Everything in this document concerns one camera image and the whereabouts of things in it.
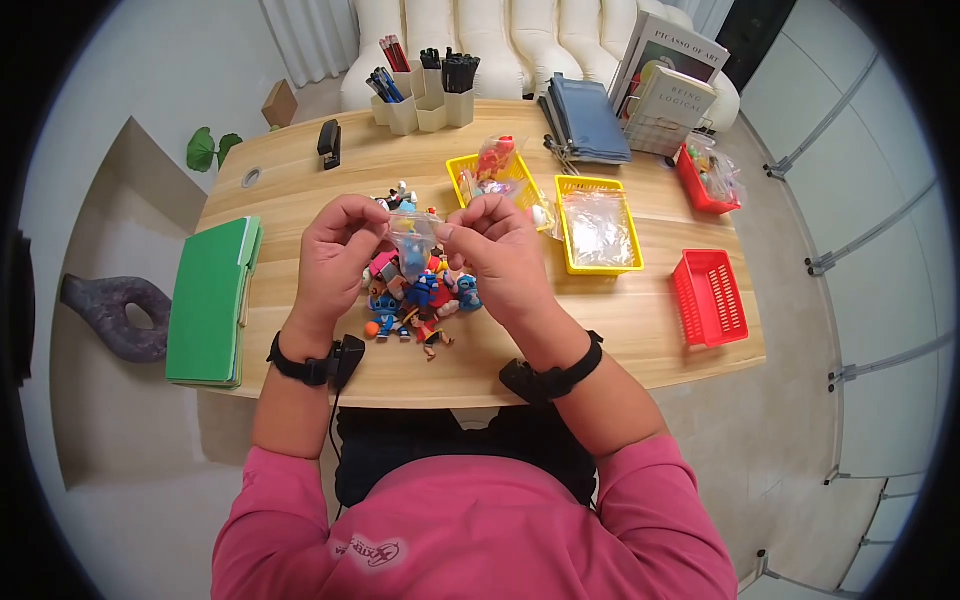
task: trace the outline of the forearm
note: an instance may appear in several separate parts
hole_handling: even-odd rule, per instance
[[[537,372],[569,369],[590,347],[587,332],[558,304],[507,330]],[[580,444],[598,458],[667,432],[657,403],[606,353],[593,373],[555,403]]]
[[[296,362],[325,358],[332,344],[333,324],[305,324],[295,314],[280,331],[280,351]],[[329,420],[325,385],[305,385],[271,365],[256,404],[252,442],[278,454],[316,459],[324,448]]]

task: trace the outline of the shirt logo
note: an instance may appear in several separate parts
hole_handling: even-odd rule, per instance
[[[401,542],[402,540],[388,540],[374,544],[354,536],[349,543],[334,545],[333,554],[337,559],[350,554],[358,563],[376,568],[394,560],[399,563],[402,554]]]

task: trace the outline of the green leaf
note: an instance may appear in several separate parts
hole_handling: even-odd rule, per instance
[[[230,148],[233,148],[242,141],[243,138],[236,133],[228,133],[220,138],[220,150],[217,151],[218,169],[224,168],[224,160],[227,160],[227,153],[230,151]]]
[[[186,145],[186,166],[206,173],[213,164],[213,136],[209,127],[201,127]]]

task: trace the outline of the red plastic basket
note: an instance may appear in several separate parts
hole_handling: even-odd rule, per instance
[[[686,144],[680,145],[680,157],[677,158],[677,174],[680,175],[680,181],[684,184],[690,204],[696,210],[722,215],[740,207],[739,204],[718,203],[710,199],[704,183],[700,181],[697,168],[693,166],[693,159],[686,153]]]
[[[673,271],[686,340],[708,348],[750,336],[730,256],[722,250],[684,250]]]

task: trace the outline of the pink shirt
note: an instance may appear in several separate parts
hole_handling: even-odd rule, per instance
[[[439,456],[331,528],[307,461],[254,447],[213,548],[213,598],[734,598],[727,549],[671,437],[600,467],[598,513],[546,472]]]

